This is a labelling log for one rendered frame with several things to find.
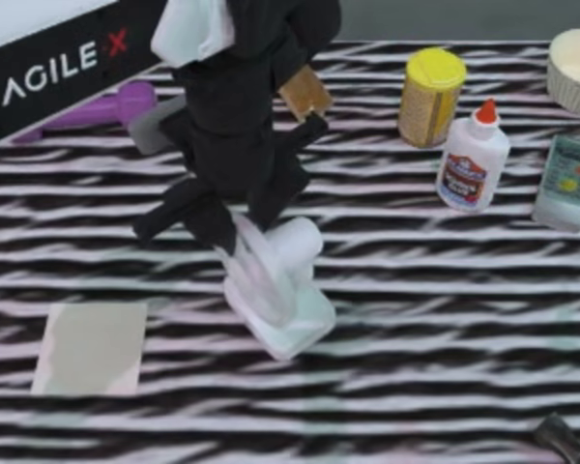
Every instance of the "black object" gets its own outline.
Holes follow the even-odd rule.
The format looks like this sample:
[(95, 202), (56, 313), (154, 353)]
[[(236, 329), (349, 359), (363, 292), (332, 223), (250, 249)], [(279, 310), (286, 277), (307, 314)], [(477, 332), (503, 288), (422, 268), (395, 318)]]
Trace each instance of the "black object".
[(204, 210), (246, 201), (264, 231), (309, 182), (297, 154), (327, 124), (314, 114), (289, 133), (275, 133), (273, 99), (333, 40), (339, 1), (228, 0), (228, 7), (235, 44), (173, 73), (185, 88), (187, 108), (159, 129), (183, 152), (197, 180), (171, 188), (161, 206), (137, 221), (135, 233), (144, 243), (181, 221), (197, 240), (232, 253), (236, 232), (229, 214)]
[(164, 7), (119, 0), (1, 46), (0, 142), (157, 65)]
[(540, 445), (556, 452), (566, 464), (580, 464), (580, 441), (557, 414), (544, 420), (535, 436)]

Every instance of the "green label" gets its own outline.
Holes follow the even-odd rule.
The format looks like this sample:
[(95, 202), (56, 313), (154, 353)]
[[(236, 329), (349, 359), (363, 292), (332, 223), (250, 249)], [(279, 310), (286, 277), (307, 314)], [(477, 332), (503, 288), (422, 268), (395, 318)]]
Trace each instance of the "green label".
[(541, 186), (548, 196), (580, 206), (580, 141), (556, 137)]

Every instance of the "yellow lid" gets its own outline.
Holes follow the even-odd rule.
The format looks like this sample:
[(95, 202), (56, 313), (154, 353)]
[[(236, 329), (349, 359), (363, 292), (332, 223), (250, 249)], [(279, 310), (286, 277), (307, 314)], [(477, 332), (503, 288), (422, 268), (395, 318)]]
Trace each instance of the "yellow lid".
[(426, 48), (410, 58), (406, 73), (421, 87), (446, 91), (464, 83), (466, 65), (458, 56), (442, 48)]

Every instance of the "zebra print tablecloth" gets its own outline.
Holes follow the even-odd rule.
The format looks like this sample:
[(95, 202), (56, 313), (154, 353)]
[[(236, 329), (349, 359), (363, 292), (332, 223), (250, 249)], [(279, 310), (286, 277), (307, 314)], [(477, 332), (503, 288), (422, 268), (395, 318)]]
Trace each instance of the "zebra print tablecloth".
[[(0, 150), (0, 462), (560, 462), (530, 430), (559, 411), (580, 431), (580, 235), (529, 214), (551, 137), (580, 119), (545, 95), (546, 43), (447, 44), (470, 68), (460, 113), (495, 96), (514, 146), (489, 211), (455, 213), (434, 192), (439, 151), (395, 128), (427, 45), (337, 43), (318, 61), (333, 130), (287, 216), (322, 228), (339, 317), (290, 363), (238, 322), (186, 232), (137, 246), (131, 222), (183, 175), (178, 153), (143, 157), (116, 127)], [(180, 92), (165, 69), (145, 78)], [(30, 397), (51, 303), (142, 300), (138, 397)]]

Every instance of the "red letter x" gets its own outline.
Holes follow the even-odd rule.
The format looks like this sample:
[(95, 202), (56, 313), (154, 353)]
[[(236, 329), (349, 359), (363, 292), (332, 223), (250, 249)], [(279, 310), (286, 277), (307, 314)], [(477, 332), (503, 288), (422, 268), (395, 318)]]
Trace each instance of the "red letter x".
[(109, 56), (114, 57), (119, 51), (127, 51), (127, 46), (125, 45), (125, 36), (127, 35), (127, 28), (123, 27), (118, 34), (109, 34), (109, 41), (111, 42), (112, 49), (109, 50)]

